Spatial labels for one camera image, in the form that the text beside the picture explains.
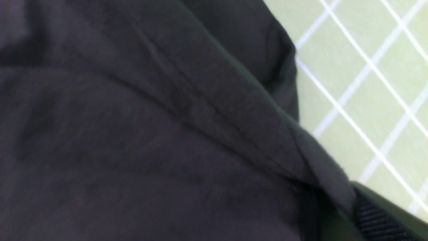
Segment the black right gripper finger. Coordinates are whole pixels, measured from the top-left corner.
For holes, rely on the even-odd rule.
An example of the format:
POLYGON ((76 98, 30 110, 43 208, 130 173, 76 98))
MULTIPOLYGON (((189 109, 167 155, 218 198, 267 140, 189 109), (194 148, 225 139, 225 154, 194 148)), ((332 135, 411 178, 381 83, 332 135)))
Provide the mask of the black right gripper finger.
POLYGON ((426 241, 428 226, 372 189, 353 181, 356 203, 347 218, 319 194, 321 241, 426 241))

